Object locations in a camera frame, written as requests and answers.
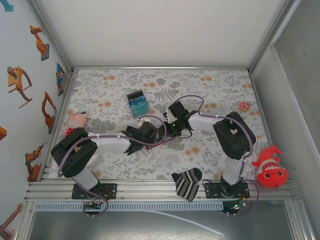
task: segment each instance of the pink plush toy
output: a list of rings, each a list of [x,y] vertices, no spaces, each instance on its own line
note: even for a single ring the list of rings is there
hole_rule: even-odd
[[[62,129],[62,134],[67,137],[76,128],[85,128],[87,125],[87,113],[85,111],[81,113],[75,113],[70,115],[65,122],[65,128]],[[98,158],[98,154],[94,154],[87,165],[92,164]]]

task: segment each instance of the red plush toy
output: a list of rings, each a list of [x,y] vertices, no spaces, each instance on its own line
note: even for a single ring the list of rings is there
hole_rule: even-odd
[[[259,167],[256,173],[258,182],[271,189],[281,187],[288,180],[288,171],[280,166],[280,159],[274,154],[280,155],[281,151],[272,145],[261,151],[258,161],[252,162],[253,166]]]

